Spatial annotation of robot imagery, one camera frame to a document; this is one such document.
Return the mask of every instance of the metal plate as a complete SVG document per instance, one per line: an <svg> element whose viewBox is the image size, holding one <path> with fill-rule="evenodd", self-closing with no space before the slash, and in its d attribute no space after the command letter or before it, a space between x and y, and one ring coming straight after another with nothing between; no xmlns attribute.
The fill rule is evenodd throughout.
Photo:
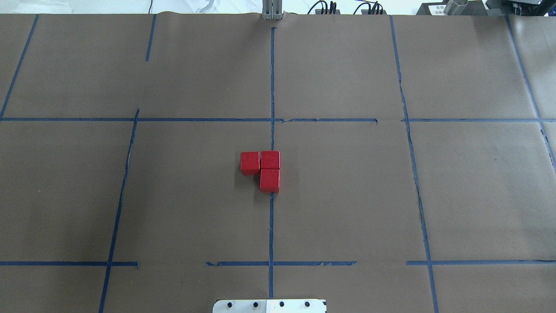
<svg viewBox="0 0 556 313"><path fill-rule="evenodd" d="M273 300L219 300L212 313L326 313L326 300L273 299Z"/></svg>

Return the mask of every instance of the metal cylinder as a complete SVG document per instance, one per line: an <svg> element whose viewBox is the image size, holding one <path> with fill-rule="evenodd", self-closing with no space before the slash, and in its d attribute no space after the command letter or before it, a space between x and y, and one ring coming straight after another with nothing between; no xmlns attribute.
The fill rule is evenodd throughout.
<svg viewBox="0 0 556 313"><path fill-rule="evenodd" d="M444 8L444 13L447 15L460 15L465 6L467 6L468 0L450 0L446 7Z"/></svg>

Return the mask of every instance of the blue tape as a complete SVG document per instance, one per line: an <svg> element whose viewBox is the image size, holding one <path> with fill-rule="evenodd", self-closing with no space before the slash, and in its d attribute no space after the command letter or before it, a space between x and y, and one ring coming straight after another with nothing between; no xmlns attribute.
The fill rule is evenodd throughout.
<svg viewBox="0 0 556 313"><path fill-rule="evenodd" d="M289 120L282 120L282 123L285 122L372 122L378 123L377 119L289 119Z"/></svg>
<svg viewBox="0 0 556 313"><path fill-rule="evenodd" d="M409 266L427 265L427 261L407 261ZM556 260L454 260L454 261L432 261L433 265L556 265Z"/></svg>
<svg viewBox="0 0 556 313"><path fill-rule="evenodd" d="M273 266L352 266L357 261L273 261ZM267 261L224 261L211 263L206 266L269 266Z"/></svg>
<svg viewBox="0 0 556 313"><path fill-rule="evenodd" d="M19 62L17 63L16 71L13 74L12 83L9 85L8 94L4 99L4 105L2 106L2 110L0 111L0 121L4 118L4 113L6 112L6 108L8 107L9 97L12 95L13 86L16 84L17 75L19 74L19 70L21 69L21 64L23 63L23 58L25 58L25 54L27 53L27 48L29 48L29 43L31 42L31 37L33 37L34 29L37 25L38 21L38 14L35 15L35 19L33 21L33 26L31 26L31 30L29 31L29 36L27 37L27 42L21 52L21 57L19 57Z"/></svg>
<svg viewBox="0 0 556 313"><path fill-rule="evenodd" d="M409 119L410 122L493 122L493 123L529 123L536 119Z"/></svg>
<svg viewBox="0 0 556 313"><path fill-rule="evenodd" d="M352 266L357 261L274 261L275 266Z"/></svg>
<svg viewBox="0 0 556 313"><path fill-rule="evenodd" d="M401 102L404 105L404 118L405 118L405 129L408 134L408 143L409 143L409 153L411 156L411 167L413 168L413 179L415 180L415 187L417 188L417 196L419 198L419 211L421 213L421 230L423 232L423 242L425 244L425 253L426 253L426 261L427 261L427 268L429 270L429 283L430 283L430 292L433 298L433 308L434 313L438 313L438 301L436 299L436 286L434 283L434 274L433 274L433 265L431 264L430 258L430 248L429 248L429 237L426 232L426 223L425 223L425 212L423 210L423 200L421 198L421 188L419 187L419 176L417 174L417 163L415 162L415 154L413 152L413 142L411 141L411 128L409 125L409 114L408 114L408 106L405 101L404 89L401 85L401 67L400 67L400 57L398 54L398 44L396 43L396 33L394 30L394 19L392 15L390 16L390 29L392 31L392 42L394 44L394 54L396 57L396 67L398 69L398 82L400 85L400 95L401 95Z"/></svg>
<svg viewBox="0 0 556 313"><path fill-rule="evenodd" d="M151 57L152 36L155 34L155 24L156 24L156 14L153 14L153 16L152 16L152 25L151 25L151 35L148 38L147 56L145 57L145 61L147 61L147 62L148 62L148 59Z"/></svg>
<svg viewBox="0 0 556 313"><path fill-rule="evenodd" d="M270 150L274 150L274 30L276 27L270 30Z"/></svg>
<svg viewBox="0 0 556 313"><path fill-rule="evenodd" d="M531 90L531 85L529 84L529 79L527 78L527 74L525 73L525 68L523 67L521 55L519 54L518 51L518 46L515 44L514 31L512 30L512 23L510 22L510 17L508 15L506 15L506 24L508 25L508 31L510 33L510 38L512 39L512 47L514 49L515 56L518 59L519 69L522 72L523 80L525 81L525 86L527 87L527 93L529 94L529 98L531 99L531 103L533 104L533 109L535 111L535 116L537 117L537 121L539 122L540 132L544 139L544 145L547 146L548 156L550 157L550 162L552 162L552 169L556 173L556 160L554 160L554 153L552 152L552 147L550 146L550 142L548 141L547 132L544 131L544 125L542 119L540 118L537 102L535 101L535 97L533 96L533 92Z"/></svg>
<svg viewBox="0 0 556 313"><path fill-rule="evenodd" d="M268 266L268 261L224 261L216 264L207 262L207 266Z"/></svg>
<svg viewBox="0 0 556 313"><path fill-rule="evenodd" d="M118 211L116 212L116 221L114 222L114 230L112 232L112 243L110 244L110 252L108 253L108 262L106 266L105 281L102 287L101 304L98 308L98 313L104 312L104 304L106 301L106 292L108 291L108 282L110 280L110 270L112 267L112 260L114 258L114 248L116 246L116 237L118 235L118 226L120 224L120 216L122 214L123 206L123 192L126 189L127 175L130 169L130 156L131 148L133 148L133 142L135 141L135 131L137 130L137 119L139 117L139 110L135 112L135 121L133 122L133 130L131 131L130 146L127 150L126 167L123 171L122 189L120 190L120 200L118 201Z"/></svg>
<svg viewBox="0 0 556 313"><path fill-rule="evenodd" d="M140 122L270 122L272 119L234 118L141 118Z"/></svg>
<svg viewBox="0 0 556 313"><path fill-rule="evenodd" d="M271 119L259 118L139 118L140 122L269 122ZM133 122L133 118L5 118L4 121L68 121L68 122Z"/></svg>
<svg viewBox="0 0 556 313"><path fill-rule="evenodd" d="M17 122L133 122L130 118L5 118Z"/></svg>
<svg viewBox="0 0 556 313"><path fill-rule="evenodd" d="M108 262L0 261L0 266L106 266ZM112 266L139 268L139 262L113 262Z"/></svg>
<svg viewBox="0 0 556 313"><path fill-rule="evenodd" d="M270 194L269 218L269 299L274 298L274 193Z"/></svg>

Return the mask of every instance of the red cube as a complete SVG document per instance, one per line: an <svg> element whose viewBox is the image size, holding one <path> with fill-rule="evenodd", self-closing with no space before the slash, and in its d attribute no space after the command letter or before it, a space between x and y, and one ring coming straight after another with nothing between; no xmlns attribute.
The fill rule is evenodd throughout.
<svg viewBox="0 0 556 313"><path fill-rule="evenodd" d="M274 192L280 191L280 170L279 169L261 169L261 191Z"/></svg>
<svg viewBox="0 0 556 313"><path fill-rule="evenodd" d="M261 152L261 169L280 169L280 152Z"/></svg>
<svg viewBox="0 0 556 313"><path fill-rule="evenodd" d="M259 175L261 173L261 158L258 151L241 153L241 174Z"/></svg>

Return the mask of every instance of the sticker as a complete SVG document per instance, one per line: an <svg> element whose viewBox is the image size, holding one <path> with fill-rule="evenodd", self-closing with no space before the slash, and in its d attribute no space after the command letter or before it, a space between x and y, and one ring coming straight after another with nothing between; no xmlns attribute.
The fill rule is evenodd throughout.
<svg viewBox="0 0 556 313"><path fill-rule="evenodd" d="M429 6L430 15L447 15L446 13L444 13L445 7L446 7L445 4Z"/></svg>

